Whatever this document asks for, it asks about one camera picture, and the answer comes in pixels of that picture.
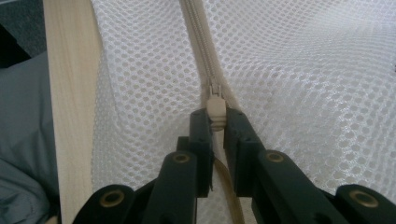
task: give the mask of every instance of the zipper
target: zipper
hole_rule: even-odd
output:
[[[180,0],[180,4],[185,17],[195,59],[198,64],[198,70],[201,76],[205,77],[208,84],[206,92],[209,92],[209,100],[213,97],[219,97],[225,100],[225,104],[228,107],[239,109],[222,75],[202,2],[196,0]]]
[[[202,1],[180,0],[180,4],[195,54],[198,71],[202,77],[205,77],[208,84],[206,92],[209,93],[209,96],[205,105],[207,114],[212,121],[211,129],[213,134],[224,135],[221,131],[226,125],[227,106],[239,110],[240,108],[222,75]],[[232,191],[231,178],[229,177],[226,166],[220,160],[216,160],[215,168],[219,173],[220,183],[225,191],[233,223],[244,223],[241,204]]]

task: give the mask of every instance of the gray fabric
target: gray fabric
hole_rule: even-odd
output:
[[[43,53],[0,71],[0,223],[43,223],[58,195]]]
[[[31,57],[47,49],[42,0],[0,2],[0,24]]]

